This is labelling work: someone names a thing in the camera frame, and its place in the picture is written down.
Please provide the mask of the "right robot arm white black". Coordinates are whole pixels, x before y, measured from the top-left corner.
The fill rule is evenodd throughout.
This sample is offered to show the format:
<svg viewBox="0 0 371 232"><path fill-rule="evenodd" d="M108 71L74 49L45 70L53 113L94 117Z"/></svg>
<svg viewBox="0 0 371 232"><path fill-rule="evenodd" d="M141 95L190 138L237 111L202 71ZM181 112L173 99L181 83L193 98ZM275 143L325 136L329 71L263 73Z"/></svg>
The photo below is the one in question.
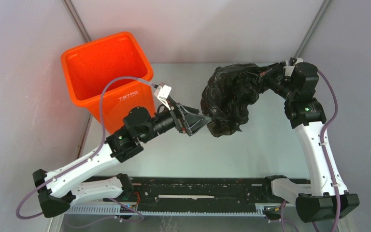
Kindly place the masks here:
<svg viewBox="0 0 371 232"><path fill-rule="evenodd" d="M266 177L261 194L268 202L281 198L293 204L305 223L338 221L360 204L342 180L330 148L330 121L314 97L319 78L318 68L299 58L265 67L259 76L262 89L285 100L285 115L300 140L310 175L308 188L283 175Z"/></svg>

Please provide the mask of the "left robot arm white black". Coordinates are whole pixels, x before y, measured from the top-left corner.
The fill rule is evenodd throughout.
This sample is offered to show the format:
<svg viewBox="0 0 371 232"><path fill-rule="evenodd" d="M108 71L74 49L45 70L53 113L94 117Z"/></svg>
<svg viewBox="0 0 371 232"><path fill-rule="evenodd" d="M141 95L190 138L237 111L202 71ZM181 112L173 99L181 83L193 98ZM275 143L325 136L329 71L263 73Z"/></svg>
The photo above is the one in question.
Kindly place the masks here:
<svg viewBox="0 0 371 232"><path fill-rule="evenodd" d="M171 129L192 136L211 120L198 109L174 101L155 116L150 116L144 107L131 109L123 119L124 125L110 136L104 136L92 152L59 169L49 172L39 169L33 173L43 215L52 218L77 203L97 199L130 200L133 185L127 174L102 181L89 182L88 179L139 154L143 144Z"/></svg>

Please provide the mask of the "black plastic trash bag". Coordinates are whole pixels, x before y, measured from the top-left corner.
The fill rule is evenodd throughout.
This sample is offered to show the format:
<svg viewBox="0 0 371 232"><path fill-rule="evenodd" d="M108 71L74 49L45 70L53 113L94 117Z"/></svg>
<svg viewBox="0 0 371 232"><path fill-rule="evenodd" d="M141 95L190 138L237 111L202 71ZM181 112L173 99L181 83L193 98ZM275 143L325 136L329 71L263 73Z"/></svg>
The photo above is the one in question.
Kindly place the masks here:
<svg viewBox="0 0 371 232"><path fill-rule="evenodd" d="M249 121L248 106L259 99L260 74L267 66L239 63L217 67L201 94L202 113L212 121L207 128L213 137L229 136L241 131Z"/></svg>

